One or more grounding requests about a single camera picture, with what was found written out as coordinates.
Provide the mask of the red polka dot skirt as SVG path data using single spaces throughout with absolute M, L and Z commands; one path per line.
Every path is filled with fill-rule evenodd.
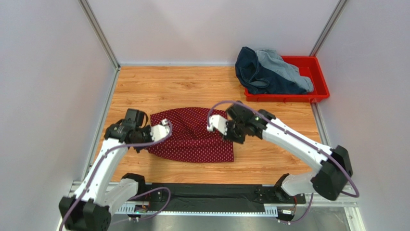
M 148 152 L 163 159 L 187 163 L 233 162 L 233 143 L 207 130 L 208 112 L 208 108 L 183 107 L 152 114 L 151 125 L 167 119 L 173 129 L 167 140 L 148 147 Z

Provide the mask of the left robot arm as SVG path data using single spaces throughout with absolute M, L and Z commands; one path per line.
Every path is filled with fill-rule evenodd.
M 114 209 L 131 192 L 137 193 L 138 182 L 125 179 L 114 192 L 106 189 L 129 144 L 152 142 L 148 115 L 137 109 L 128 109 L 123 119 L 111 124 L 105 131 L 101 150 L 80 187 L 72 196 L 59 202 L 61 231 L 106 231 Z

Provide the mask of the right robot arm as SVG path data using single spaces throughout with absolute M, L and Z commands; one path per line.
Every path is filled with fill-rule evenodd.
M 348 150 L 343 146 L 330 146 L 316 142 L 290 128 L 272 113 L 258 111 L 240 102 L 226 109 L 230 117 L 223 119 L 220 130 L 224 139 L 244 143 L 246 136 L 282 147 L 306 163 L 311 171 L 305 174 L 284 174 L 276 183 L 285 196 L 301 193 L 318 193 L 323 198 L 335 201 L 351 180 L 353 169 Z

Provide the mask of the dark blue denim skirt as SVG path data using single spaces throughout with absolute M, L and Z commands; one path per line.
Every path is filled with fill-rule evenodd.
M 235 74 L 251 94 L 308 94 L 295 83 L 264 68 L 256 51 L 249 47 L 241 48 L 235 63 Z

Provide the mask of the light blue denim skirt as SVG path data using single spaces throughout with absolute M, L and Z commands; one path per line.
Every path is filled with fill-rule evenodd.
M 256 51 L 256 55 L 260 64 L 282 78 L 295 83 L 299 88 L 306 93 L 311 93 L 314 90 L 312 80 L 309 77 L 300 75 L 299 68 L 293 64 L 287 63 L 276 50 L 260 49 Z

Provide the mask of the red plastic bin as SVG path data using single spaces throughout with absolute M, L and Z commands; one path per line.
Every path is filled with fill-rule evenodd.
M 329 98 L 330 93 L 316 57 L 310 56 L 283 56 L 285 62 L 299 68 L 302 76 L 310 78 L 313 83 L 313 92 L 302 95 L 292 94 L 251 94 L 244 90 L 248 102 L 281 102 L 281 103 L 319 103 Z

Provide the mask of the aluminium frame rail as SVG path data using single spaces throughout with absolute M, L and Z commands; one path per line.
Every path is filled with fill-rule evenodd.
M 302 230 L 347 230 L 347 231 L 364 231 L 364 226 L 359 207 L 354 198 L 347 195 L 341 195 L 335 201 L 327 200 L 319 194 L 313 196 L 309 194 L 298 195 L 296 197 L 296 214 L 292 221 L 282 220 L 283 210 L 289 210 L 294 205 L 293 203 L 281 204 L 277 201 L 268 203 L 266 201 L 267 192 L 271 191 L 272 185 L 229 185 L 230 189 L 255 189 L 260 191 L 259 195 L 255 195 L 255 202 L 245 198 L 206 198 L 204 196 L 196 198 L 196 206 L 188 206 L 186 199 L 173 196 L 167 202 L 168 187 L 172 193 L 177 190 L 203 188 L 207 191 L 217 188 L 218 185 L 205 184 L 153 184 L 148 183 L 148 188 L 162 188 L 155 191 L 153 201 L 130 201 L 124 203 L 115 212 L 115 220 L 111 222 L 110 229 L 114 229 L 118 225 L 124 225 L 125 222 L 137 222 L 142 218 L 148 217 L 158 211 L 163 205 L 166 208 L 149 221 L 160 229 L 158 222 L 166 216 L 173 216 L 173 224 L 187 222 L 191 217 L 206 218 L 211 217 L 213 220 L 222 220 L 234 223 L 240 221 L 251 221 L 251 227 L 257 230 L 262 229 L 262 225 L 266 228 L 276 226 L 277 229 L 287 225 L 297 226 Z

